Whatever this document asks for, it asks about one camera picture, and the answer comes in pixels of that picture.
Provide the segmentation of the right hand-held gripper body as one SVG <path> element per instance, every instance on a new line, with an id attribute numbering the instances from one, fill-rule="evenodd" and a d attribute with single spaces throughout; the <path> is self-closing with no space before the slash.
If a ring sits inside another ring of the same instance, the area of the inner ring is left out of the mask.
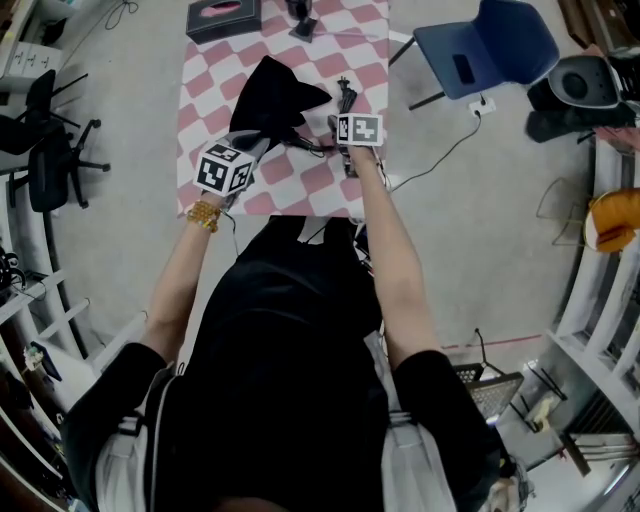
<path id="1" fill-rule="evenodd" d="M 384 145 L 383 117 L 365 113 L 341 113 L 335 118 L 334 140 L 342 157 L 347 177 L 356 177 L 354 164 L 348 148 L 365 147 L 370 150 L 376 163 L 381 165 L 378 149 Z"/>

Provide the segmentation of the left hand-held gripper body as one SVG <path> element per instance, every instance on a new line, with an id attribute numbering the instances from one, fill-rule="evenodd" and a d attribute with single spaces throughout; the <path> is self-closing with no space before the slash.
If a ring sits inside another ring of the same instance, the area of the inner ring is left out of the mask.
<path id="1" fill-rule="evenodd" d="M 209 142 L 200 151 L 194 185 L 225 201 L 235 201 L 253 182 L 253 172 L 270 146 L 259 130 L 240 130 Z"/>

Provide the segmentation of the black cloth bag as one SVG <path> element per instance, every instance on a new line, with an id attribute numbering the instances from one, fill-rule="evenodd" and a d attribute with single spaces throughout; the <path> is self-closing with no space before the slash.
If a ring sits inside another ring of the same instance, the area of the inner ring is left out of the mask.
<path id="1" fill-rule="evenodd" d="M 270 140 L 268 150 L 278 144 L 324 152 L 330 146 L 315 145 L 296 131 L 306 123 L 303 112 L 332 101 L 332 96 L 315 85 L 299 81 L 293 71 L 265 56 L 246 81 L 229 131 L 259 131 Z"/>

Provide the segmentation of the person's left forearm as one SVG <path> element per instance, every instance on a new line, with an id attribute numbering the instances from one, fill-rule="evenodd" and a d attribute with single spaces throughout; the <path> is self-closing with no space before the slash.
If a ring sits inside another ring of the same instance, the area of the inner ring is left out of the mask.
<path id="1" fill-rule="evenodd" d="M 223 199 L 206 192 L 187 223 L 160 275 L 148 310 L 141 343 L 166 362 L 177 360 L 184 343 L 204 257 L 217 230 Z"/>

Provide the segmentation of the person's right forearm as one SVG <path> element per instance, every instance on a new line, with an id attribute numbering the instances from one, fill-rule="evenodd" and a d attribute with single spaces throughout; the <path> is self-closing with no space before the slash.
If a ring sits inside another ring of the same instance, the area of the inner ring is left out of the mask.
<path id="1" fill-rule="evenodd" d="M 441 349 L 430 314 L 422 264 L 366 147 L 351 146 L 359 177 L 376 295 L 391 366 L 423 351 Z"/>

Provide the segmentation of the pink white checkered tablecloth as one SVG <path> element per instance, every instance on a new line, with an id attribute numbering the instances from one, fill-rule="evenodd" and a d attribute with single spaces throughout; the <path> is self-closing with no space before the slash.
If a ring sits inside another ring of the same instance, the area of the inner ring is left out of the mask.
<path id="1" fill-rule="evenodd" d="M 313 0 L 312 16 L 318 22 L 316 31 L 389 34 L 389 0 Z M 289 35 L 293 26 L 284 0 L 262 0 L 261 32 L 187 44 L 178 110 L 178 214 L 185 214 L 199 195 L 192 179 L 200 150 L 227 133 L 241 89 L 265 56 L 332 96 L 330 103 L 305 113 L 299 131 L 308 140 L 330 143 L 327 118 L 337 111 L 341 78 L 357 93 L 354 111 L 386 114 L 389 37 L 367 41 L 323 36 L 306 43 Z M 232 214 L 362 214 L 360 185 L 345 175 L 337 153 L 314 156 L 278 145 L 263 157 L 254 179 Z"/>

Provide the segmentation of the thin pink rod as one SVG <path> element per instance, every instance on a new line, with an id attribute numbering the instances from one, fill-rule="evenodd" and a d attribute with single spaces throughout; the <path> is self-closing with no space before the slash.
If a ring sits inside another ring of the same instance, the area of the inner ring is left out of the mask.
<path id="1" fill-rule="evenodd" d="M 331 37 L 336 37 L 336 38 L 358 38 L 358 39 L 364 39 L 367 41 L 378 41 L 378 40 L 384 40 L 388 38 L 388 35 L 379 35 L 379 34 L 375 34 L 375 33 L 363 33 L 363 32 L 358 32 L 358 31 L 338 31 L 338 32 L 332 32 L 332 31 L 316 31 L 314 32 L 314 38 L 319 38 L 319 37 L 323 37 L 323 36 L 331 36 Z"/>

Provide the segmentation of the small black stand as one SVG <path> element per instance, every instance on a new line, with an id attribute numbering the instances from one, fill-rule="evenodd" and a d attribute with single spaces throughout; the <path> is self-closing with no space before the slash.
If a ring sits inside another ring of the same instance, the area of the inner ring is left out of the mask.
<path id="1" fill-rule="evenodd" d="M 296 27 L 289 32 L 289 35 L 303 42 L 311 43 L 316 25 L 316 19 L 307 17 L 301 20 Z"/>

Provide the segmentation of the black phone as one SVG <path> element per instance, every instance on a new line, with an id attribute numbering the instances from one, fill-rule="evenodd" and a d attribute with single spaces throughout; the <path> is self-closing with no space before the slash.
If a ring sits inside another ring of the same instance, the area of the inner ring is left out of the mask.
<path id="1" fill-rule="evenodd" d="M 471 85 L 475 83 L 475 76 L 471 69 L 469 60 L 464 54 L 454 54 L 453 61 L 455 69 L 458 73 L 459 80 L 464 85 Z"/>

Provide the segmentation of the black tissue box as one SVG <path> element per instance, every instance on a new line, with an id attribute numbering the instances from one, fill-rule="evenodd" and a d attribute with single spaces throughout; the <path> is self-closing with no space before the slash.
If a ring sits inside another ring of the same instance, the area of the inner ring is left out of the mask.
<path id="1" fill-rule="evenodd" d="M 261 0 L 197 0 L 189 5 L 186 35 L 197 45 L 262 27 Z"/>

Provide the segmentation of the blue chair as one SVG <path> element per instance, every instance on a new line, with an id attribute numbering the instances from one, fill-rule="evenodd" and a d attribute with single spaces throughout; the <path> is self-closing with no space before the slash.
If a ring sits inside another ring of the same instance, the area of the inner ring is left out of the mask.
<path id="1" fill-rule="evenodd" d="M 531 85 L 559 61 L 559 49 L 536 8 L 522 0 L 481 0 L 476 17 L 413 30 L 389 59 L 394 64 L 417 45 L 441 91 L 409 107 L 411 111 L 447 97 L 458 100 L 504 83 Z M 467 56 L 475 83 L 464 85 L 453 55 Z"/>

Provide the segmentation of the white shelf unit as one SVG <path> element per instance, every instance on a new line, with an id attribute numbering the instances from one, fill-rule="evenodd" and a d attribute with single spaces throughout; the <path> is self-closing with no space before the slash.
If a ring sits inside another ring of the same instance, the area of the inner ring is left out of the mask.
<path id="1" fill-rule="evenodd" d="M 58 270 L 40 281 L 34 282 L 27 289 L 20 289 L 11 284 L 9 290 L 13 295 L 0 306 L 0 326 L 10 320 L 16 320 L 25 331 L 29 341 L 44 344 L 53 343 L 69 355 L 83 360 L 87 357 L 86 347 L 80 335 L 74 333 L 76 317 L 90 305 L 88 298 L 70 308 L 63 304 L 60 286 L 65 279 L 65 272 Z M 46 318 L 39 328 L 35 321 L 31 305 L 41 305 L 45 309 Z"/>

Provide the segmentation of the person's black clothing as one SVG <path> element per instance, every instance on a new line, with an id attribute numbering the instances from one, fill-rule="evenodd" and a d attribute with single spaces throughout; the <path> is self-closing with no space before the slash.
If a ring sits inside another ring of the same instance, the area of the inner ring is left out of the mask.
<path id="1" fill-rule="evenodd" d="M 479 512 L 492 429 L 449 359 L 391 366 L 354 225 L 272 217 L 215 287 L 177 374 L 125 345 L 61 427 L 92 512 Z"/>

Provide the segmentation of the white desk with drawers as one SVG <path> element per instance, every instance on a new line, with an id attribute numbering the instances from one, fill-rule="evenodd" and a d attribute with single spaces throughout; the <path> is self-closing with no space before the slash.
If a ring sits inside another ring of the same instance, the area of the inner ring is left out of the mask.
<path id="1" fill-rule="evenodd" d="M 50 70 L 57 71 L 61 59 L 61 50 L 19 42 L 9 60 L 9 67 L 5 75 L 9 78 L 37 79 Z"/>

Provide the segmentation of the white round backpack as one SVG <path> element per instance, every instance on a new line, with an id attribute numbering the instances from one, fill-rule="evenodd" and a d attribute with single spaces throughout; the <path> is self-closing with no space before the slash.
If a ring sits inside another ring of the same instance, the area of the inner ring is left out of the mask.
<path id="1" fill-rule="evenodd" d="M 549 72 L 547 79 L 554 95 L 570 106 L 612 109 L 620 102 L 611 68 L 599 56 L 563 58 Z"/>

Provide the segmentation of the pink cloth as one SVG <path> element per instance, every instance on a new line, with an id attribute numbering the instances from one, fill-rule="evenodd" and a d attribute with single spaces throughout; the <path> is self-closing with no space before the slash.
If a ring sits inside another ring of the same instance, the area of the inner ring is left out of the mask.
<path id="1" fill-rule="evenodd" d="M 598 127 L 594 132 L 600 139 L 610 144 L 617 141 L 640 151 L 640 128 Z"/>

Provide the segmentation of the white shelving rack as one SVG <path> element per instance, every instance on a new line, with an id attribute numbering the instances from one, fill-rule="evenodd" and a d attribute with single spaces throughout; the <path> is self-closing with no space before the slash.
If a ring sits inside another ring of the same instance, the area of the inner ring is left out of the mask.
<path id="1" fill-rule="evenodd" d="M 596 199 L 611 195 L 623 185 L 640 186 L 640 153 L 633 162 L 608 142 L 595 143 L 595 172 L 593 193 Z M 548 336 L 590 378 L 600 392 L 629 426 L 640 444 L 640 389 L 632 390 L 625 375 L 640 355 L 640 316 L 634 323 L 622 353 L 617 360 L 605 354 L 614 341 L 624 312 L 631 303 L 632 291 L 640 278 L 640 231 L 621 252 L 600 253 L 595 250 L 595 227 L 589 213 L 581 225 L 582 255 L 573 287 L 564 312 L 555 330 Z M 607 268 L 617 263 L 615 275 L 606 278 Z M 597 322 L 589 334 L 589 319 L 597 312 L 598 297 L 604 303 Z M 640 489 L 640 466 L 628 463 L 626 472 L 614 478 L 608 494 L 598 503 L 597 512 L 624 510 L 629 498 Z"/>

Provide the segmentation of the black mesh basket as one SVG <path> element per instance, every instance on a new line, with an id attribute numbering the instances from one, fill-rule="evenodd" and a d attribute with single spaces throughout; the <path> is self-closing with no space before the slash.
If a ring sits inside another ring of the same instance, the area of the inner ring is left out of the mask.
<path id="1" fill-rule="evenodd" d="M 454 370 L 489 422 L 502 415 L 524 382 L 520 372 L 501 373 L 480 363 L 456 365 Z"/>

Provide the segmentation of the grey metal radiator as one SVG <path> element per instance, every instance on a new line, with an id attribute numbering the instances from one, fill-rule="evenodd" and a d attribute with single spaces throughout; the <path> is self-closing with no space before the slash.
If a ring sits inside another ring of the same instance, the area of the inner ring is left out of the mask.
<path id="1" fill-rule="evenodd" d="M 596 391 L 564 431 L 565 446 L 579 467 L 595 462 L 634 463 L 640 443 L 615 406 Z"/>

